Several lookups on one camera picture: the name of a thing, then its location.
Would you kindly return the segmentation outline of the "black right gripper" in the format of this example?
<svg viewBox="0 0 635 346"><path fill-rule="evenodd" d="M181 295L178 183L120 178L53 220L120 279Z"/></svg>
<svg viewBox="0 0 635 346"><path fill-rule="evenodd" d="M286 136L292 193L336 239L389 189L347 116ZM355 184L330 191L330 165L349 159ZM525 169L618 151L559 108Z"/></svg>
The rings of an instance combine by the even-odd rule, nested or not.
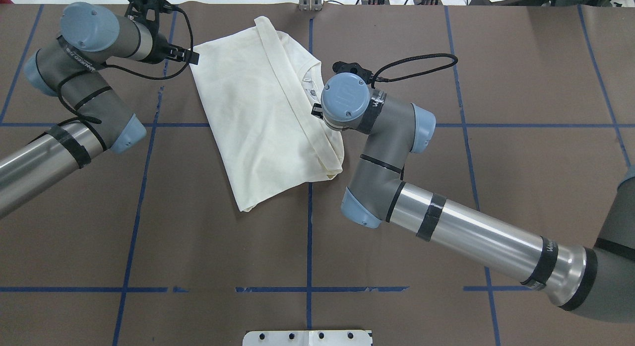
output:
<svg viewBox="0 0 635 346"><path fill-rule="evenodd" d="M320 120L324 120L323 107L320 103L313 104L311 115L319 118Z"/></svg>

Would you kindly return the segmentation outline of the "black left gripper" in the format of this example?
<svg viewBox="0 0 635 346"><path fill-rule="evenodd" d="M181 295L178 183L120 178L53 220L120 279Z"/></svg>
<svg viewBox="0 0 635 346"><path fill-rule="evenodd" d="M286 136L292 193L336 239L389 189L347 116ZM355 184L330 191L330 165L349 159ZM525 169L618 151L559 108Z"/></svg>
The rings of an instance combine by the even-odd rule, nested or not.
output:
<svg viewBox="0 0 635 346"><path fill-rule="evenodd" d="M178 63L184 62L197 65L199 64L199 57L200 55L195 51L168 43L165 36L155 36L149 54L149 63L158 64L168 59Z"/></svg>

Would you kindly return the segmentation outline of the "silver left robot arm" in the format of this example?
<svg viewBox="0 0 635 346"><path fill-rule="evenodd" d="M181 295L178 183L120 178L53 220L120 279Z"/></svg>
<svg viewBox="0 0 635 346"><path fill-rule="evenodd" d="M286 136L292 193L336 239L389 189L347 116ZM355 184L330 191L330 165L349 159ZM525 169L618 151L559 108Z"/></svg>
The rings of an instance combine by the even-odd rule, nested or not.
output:
<svg viewBox="0 0 635 346"><path fill-rule="evenodd" d="M71 118L50 126L1 161L0 214L6 217L105 151L123 153L146 136L146 128L102 77L118 69L112 57L139 63L165 60L197 64L199 54L168 41L160 15L184 10L167 0L128 0L124 15L104 6L74 2L62 11L53 43L30 57L23 72L32 86L57 98Z"/></svg>

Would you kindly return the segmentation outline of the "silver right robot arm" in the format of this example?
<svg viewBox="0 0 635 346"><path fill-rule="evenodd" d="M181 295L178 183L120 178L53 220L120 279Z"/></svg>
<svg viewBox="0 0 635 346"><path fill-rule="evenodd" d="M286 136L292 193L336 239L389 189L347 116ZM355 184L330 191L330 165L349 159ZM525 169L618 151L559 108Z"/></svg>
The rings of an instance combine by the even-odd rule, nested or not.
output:
<svg viewBox="0 0 635 346"><path fill-rule="evenodd" d="M633 166L617 187L594 246L567 246L404 181L408 154L422 153L435 133L435 115L426 109L340 72L326 82L312 114L333 130L367 135L341 203L349 220L368 228L391 222L544 292L565 311L633 323Z"/></svg>

